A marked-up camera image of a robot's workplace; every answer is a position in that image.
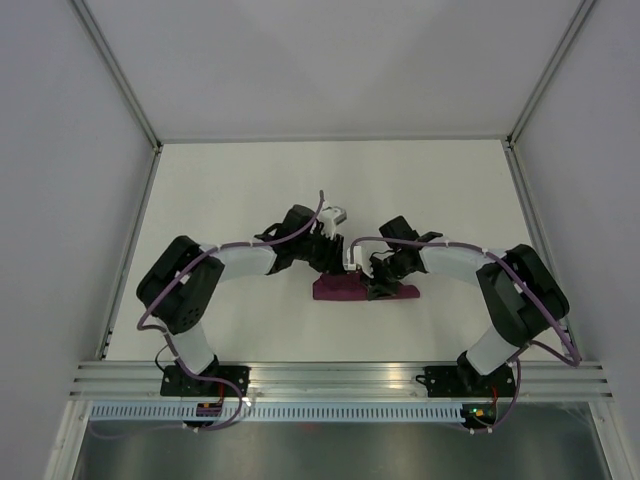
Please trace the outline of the purple cloth napkin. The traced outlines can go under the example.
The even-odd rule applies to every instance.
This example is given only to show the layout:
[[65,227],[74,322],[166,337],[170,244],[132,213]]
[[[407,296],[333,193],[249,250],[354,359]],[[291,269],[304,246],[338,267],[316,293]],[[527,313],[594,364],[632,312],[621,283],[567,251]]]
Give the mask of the purple cloth napkin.
[[[363,282],[369,279],[371,278],[359,272],[343,275],[321,274],[313,283],[312,298],[316,301],[334,302],[378,301],[366,298]],[[396,297],[380,300],[409,300],[420,297],[421,293],[416,286],[403,284]]]

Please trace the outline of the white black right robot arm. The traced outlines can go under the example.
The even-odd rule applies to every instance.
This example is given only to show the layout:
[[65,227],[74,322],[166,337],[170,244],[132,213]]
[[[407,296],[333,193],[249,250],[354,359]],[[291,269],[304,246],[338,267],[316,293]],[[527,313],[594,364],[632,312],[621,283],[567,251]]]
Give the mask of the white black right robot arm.
[[569,312],[568,299],[538,253],[525,244],[487,250],[437,232],[420,235],[402,216],[379,232],[391,252],[385,258],[371,255],[362,268],[368,299],[399,298],[403,280],[415,273],[444,275],[477,287],[491,320],[455,366],[426,367],[417,381],[433,397],[513,395],[508,361],[540,333],[558,329]]

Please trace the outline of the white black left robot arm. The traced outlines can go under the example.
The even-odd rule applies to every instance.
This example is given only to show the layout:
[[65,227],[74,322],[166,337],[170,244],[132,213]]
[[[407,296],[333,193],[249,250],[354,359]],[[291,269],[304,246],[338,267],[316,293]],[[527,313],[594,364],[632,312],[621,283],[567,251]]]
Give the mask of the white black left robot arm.
[[284,219],[245,242],[220,246],[176,237],[136,289],[145,312],[139,331],[158,331],[171,351],[184,385],[206,396],[218,384],[219,361],[200,321],[219,283],[267,276],[306,263],[321,274],[342,274],[344,239],[337,227],[346,210],[322,201],[316,210],[294,205]]

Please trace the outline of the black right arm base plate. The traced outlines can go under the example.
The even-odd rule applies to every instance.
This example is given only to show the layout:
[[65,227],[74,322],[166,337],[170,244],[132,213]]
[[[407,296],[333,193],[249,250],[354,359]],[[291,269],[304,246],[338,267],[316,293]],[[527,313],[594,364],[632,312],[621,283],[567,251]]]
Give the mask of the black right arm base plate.
[[489,375],[479,375],[471,367],[427,365],[415,380],[429,398],[510,398],[516,392],[514,373],[507,365]]

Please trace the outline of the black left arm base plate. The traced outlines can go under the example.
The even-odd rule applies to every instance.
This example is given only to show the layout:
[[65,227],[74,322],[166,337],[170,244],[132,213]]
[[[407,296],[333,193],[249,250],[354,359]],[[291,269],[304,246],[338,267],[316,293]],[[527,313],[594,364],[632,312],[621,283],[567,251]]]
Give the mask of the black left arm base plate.
[[[245,396],[249,386],[250,368],[245,365],[222,365],[204,376],[220,378],[233,384]],[[181,367],[170,365],[164,369],[160,387],[162,397],[238,397],[238,393],[226,383],[196,380]]]

